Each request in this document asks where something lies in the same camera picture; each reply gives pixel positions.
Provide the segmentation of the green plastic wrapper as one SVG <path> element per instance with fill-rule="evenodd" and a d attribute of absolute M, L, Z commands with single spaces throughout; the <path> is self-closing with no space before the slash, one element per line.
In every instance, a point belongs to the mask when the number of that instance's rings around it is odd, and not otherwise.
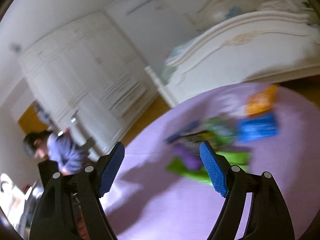
<path fill-rule="evenodd" d="M 227 114 L 220 114 L 204 120 L 194 120 L 164 139 L 172 151 L 173 158 L 166 167 L 169 172 L 205 184 L 211 184 L 214 172 L 222 179 L 226 174 L 224 167 L 237 165 L 248 170 L 251 150 L 237 146 L 235 120 Z M 203 166 L 198 171 L 190 171 L 181 159 L 176 157 L 173 145 L 181 143 L 194 153 L 198 153 Z"/>

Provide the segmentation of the purple snack wrapper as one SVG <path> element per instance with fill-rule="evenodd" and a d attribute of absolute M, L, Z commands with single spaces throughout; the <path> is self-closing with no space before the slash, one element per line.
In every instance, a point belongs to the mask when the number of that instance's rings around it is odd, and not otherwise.
<path fill-rule="evenodd" d="M 203 166 L 203 162 L 198 153 L 194 153 L 181 143 L 176 143 L 172 147 L 176 157 L 180 158 L 182 163 L 190 171 L 198 171 Z"/>

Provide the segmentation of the orange snack wrapper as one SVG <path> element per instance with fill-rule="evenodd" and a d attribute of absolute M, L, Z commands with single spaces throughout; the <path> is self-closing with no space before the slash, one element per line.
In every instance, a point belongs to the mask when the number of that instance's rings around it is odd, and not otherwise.
<path fill-rule="evenodd" d="M 247 116 L 258 115 L 272 110 L 277 97 L 277 85 L 270 85 L 259 93 L 248 97 L 245 113 Z"/>

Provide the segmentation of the person in blue shirt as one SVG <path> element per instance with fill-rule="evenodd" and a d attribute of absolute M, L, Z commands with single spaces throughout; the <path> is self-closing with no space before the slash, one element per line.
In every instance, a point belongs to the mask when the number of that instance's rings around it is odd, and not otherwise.
<path fill-rule="evenodd" d="M 78 146 L 71 136 L 59 135 L 50 130 L 27 134 L 23 139 L 23 148 L 31 157 L 47 157 L 57 162 L 63 175 L 76 174 L 86 166 L 92 165 L 89 152 Z"/>

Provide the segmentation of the white built-in wardrobe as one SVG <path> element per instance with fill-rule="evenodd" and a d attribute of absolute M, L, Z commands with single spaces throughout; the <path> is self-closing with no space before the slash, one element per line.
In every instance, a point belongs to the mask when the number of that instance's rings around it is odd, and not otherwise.
<path fill-rule="evenodd" d="M 30 46 L 19 59 L 35 99 L 80 144 L 107 153 L 157 96 L 145 62 L 99 11 Z"/>

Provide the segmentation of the white ornate bed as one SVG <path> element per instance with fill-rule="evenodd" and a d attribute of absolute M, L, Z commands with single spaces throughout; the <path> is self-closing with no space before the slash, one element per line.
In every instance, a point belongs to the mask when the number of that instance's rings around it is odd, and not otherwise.
<path fill-rule="evenodd" d="M 208 0 L 189 17 L 199 36 L 147 74 L 171 107 L 214 88 L 319 74 L 319 18 L 308 2 Z"/>

